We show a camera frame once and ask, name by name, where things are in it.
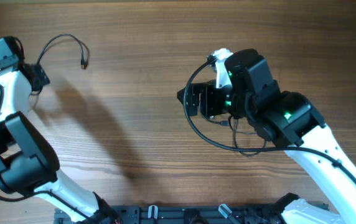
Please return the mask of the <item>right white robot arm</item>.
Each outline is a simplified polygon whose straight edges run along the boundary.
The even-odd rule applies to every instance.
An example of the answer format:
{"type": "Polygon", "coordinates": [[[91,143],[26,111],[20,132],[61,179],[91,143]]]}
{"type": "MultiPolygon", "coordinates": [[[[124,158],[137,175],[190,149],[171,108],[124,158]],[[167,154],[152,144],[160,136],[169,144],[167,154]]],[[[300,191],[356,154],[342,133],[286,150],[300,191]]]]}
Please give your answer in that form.
{"type": "Polygon", "coordinates": [[[215,79],[197,83],[189,78],[177,93],[185,117],[201,114],[211,121],[214,116],[229,114],[228,125],[233,128],[239,119],[246,119],[272,146],[241,148],[234,144],[229,150],[248,157],[283,151],[309,174],[336,209],[330,212],[287,194],[261,221],[356,223],[356,167],[317,108],[300,93],[281,91],[266,59],[255,49],[234,53],[219,49],[207,57],[205,65],[213,69],[215,79]]]}

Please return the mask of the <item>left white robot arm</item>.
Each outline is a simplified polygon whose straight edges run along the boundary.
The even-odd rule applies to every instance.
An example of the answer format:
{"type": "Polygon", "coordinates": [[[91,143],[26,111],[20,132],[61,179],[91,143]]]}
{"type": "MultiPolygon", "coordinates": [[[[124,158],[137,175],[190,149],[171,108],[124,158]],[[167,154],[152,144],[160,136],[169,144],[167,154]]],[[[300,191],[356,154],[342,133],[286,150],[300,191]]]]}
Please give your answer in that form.
{"type": "Polygon", "coordinates": [[[0,38],[0,200],[38,197],[73,223],[122,223],[105,200],[61,170],[56,152],[28,120],[30,96],[49,83],[39,62],[25,62],[17,37],[0,38]]]}

